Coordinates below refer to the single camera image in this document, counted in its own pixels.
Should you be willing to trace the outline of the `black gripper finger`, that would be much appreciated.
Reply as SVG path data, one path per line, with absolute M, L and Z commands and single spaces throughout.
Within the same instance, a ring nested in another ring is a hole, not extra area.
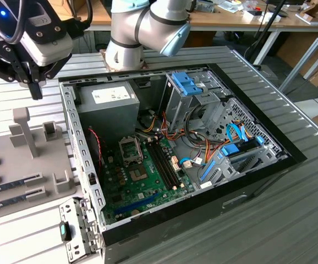
M 36 65 L 37 78 L 35 78 L 35 100 L 40 100 L 43 98 L 41 86 L 45 84 L 46 79 L 53 79 L 65 66 L 66 62 L 71 59 L 71 57 L 72 54 L 70 53 L 67 57 L 46 66 Z
M 32 98 L 36 99 L 36 83 L 26 72 L 15 53 L 0 55 L 0 78 L 7 82 L 17 81 L 29 88 Z

